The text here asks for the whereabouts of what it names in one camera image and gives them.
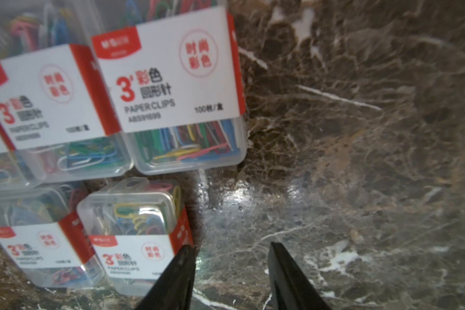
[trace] red circle stamp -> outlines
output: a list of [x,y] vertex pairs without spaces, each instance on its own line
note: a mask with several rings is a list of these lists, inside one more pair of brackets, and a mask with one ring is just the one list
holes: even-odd
[[38,77],[43,92],[53,101],[68,103],[74,97],[74,85],[64,70],[56,65],[44,65]]
[[58,249],[58,241],[49,232],[38,232],[38,241],[47,249]]
[[141,252],[149,260],[162,260],[166,255],[161,247],[151,243],[145,243],[141,247]]
[[195,29],[186,33],[182,38],[179,56],[186,72],[196,78],[206,78],[217,67],[219,48],[214,37],[208,32]]

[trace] marble surface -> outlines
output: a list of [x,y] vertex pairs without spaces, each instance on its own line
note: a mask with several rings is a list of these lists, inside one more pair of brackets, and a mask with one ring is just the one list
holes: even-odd
[[[183,185],[199,248],[192,308],[272,309],[266,255],[277,241],[335,310],[465,310],[465,0],[230,10],[247,157],[167,176]],[[0,310],[137,301],[105,280],[37,288],[0,250]]]

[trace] red number 3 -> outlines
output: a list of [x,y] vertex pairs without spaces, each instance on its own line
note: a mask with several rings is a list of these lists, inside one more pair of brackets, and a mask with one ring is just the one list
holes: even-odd
[[105,258],[105,264],[112,266],[113,265],[113,260],[112,260],[113,255],[108,255],[108,254],[103,254],[102,257]]
[[8,247],[8,248],[10,249],[10,251],[12,252],[12,255],[14,255],[14,256],[19,256],[19,252],[15,249],[15,245],[8,245],[7,247]]
[[134,100],[134,92],[131,89],[131,81],[128,78],[121,76],[117,79],[117,85],[122,86],[122,91],[124,91],[124,95],[120,96],[121,99],[123,99],[125,102]]
[[9,106],[7,106],[5,103],[0,103],[0,111],[2,112],[4,118],[3,120],[7,124],[13,124],[15,123],[15,118],[14,116],[9,112]]

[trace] blue paper clip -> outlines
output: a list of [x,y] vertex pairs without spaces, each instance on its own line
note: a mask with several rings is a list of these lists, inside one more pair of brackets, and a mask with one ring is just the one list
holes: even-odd
[[58,22],[53,27],[53,44],[54,45],[61,45],[67,43],[73,43],[71,40],[71,36],[69,34],[69,27],[65,19],[60,18]]
[[127,26],[136,26],[143,22],[143,16],[141,15],[136,3],[133,0],[126,1],[126,24]]

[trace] pink paper clip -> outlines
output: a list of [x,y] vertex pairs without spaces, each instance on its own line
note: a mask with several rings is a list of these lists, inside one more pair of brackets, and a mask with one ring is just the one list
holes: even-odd
[[26,21],[16,20],[10,25],[10,33],[25,40],[29,52],[38,50],[33,31],[38,31],[38,25]]

